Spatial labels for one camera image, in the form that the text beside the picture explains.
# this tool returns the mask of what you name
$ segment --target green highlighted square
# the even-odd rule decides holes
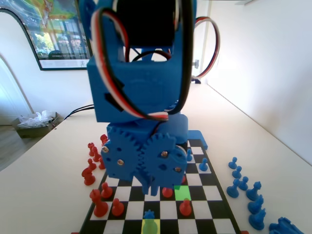
[[[189,186],[187,185],[175,186],[175,200],[184,201],[185,199],[191,200]]]

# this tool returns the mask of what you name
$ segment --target cardboard box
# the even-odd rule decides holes
[[[35,137],[44,137],[51,130],[53,130],[56,126],[58,126],[62,122],[61,116],[56,113],[55,118],[51,120],[48,126],[39,127],[39,128],[20,128],[18,124],[20,124],[20,120],[17,118],[12,122],[12,126],[15,128],[16,132],[20,136],[20,138],[35,138]]]

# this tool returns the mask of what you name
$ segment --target white wall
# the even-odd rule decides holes
[[[221,50],[208,83],[312,164],[312,1],[236,2],[212,2]],[[212,27],[208,39],[207,61]]]
[[[0,13],[0,55],[35,112],[66,116],[92,99],[87,71],[40,71],[23,30],[6,13]]]

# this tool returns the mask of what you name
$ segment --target white square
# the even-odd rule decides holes
[[[201,147],[191,147],[191,150],[192,150],[193,155],[203,155],[204,154]]]
[[[129,201],[131,187],[117,187],[115,197],[119,201]]]
[[[145,195],[144,201],[160,201],[159,188],[156,196],[151,196],[151,187],[148,190],[148,195]]]
[[[176,201],[160,201],[160,219],[177,219]]]
[[[195,219],[179,219],[179,234],[197,234]]]
[[[107,184],[108,184],[109,187],[117,187],[117,186],[118,186],[119,179],[110,178],[109,176],[107,176],[105,182],[107,182]]]
[[[219,189],[217,186],[203,186],[207,201],[222,201]]]
[[[229,218],[214,219],[214,226],[218,234],[235,234],[233,224]]]
[[[207,201],[192,201],[195,219],[212,219]]]
[[[139,187],[142,186],[142,184],[140,183],[140,181],[134,176],[133,180],[132,180],[132,187]]]
[[[144,201],[129,201],[126,220],[142,220]]]
[[[187,183],[189,186],[201,186],[199,174],[186,174]]]
[[[202,170],[199,168],[199,165],[200,165],[200,163],[197,163],[197,164],[196,164],[198,173],[200,173],[200,174],[211,174],[211,171],[210,171],[210,168],[209,168],[208,163],[207,163],[208,169],[207,169],[206,171],[202,171]]]
[[[122,234],[125,220],[108,220],[103,234]]]
[[[107,220],[109,211],[111,210],[112,202],[106,201],[106,203],[107,203],[107,205],[108,205],[108,211],[107,211],[107,213],[106,213],[104,216],[102,216],[102,217],[96,217],[96,216],[94,215],[94,212],[92,212],[92,215],[91,215],[90,220]]]

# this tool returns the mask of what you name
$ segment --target wooden floor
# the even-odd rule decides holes
[[[0,126],[0,171],[35,145],[38,138],[20,138],[12,126]]]

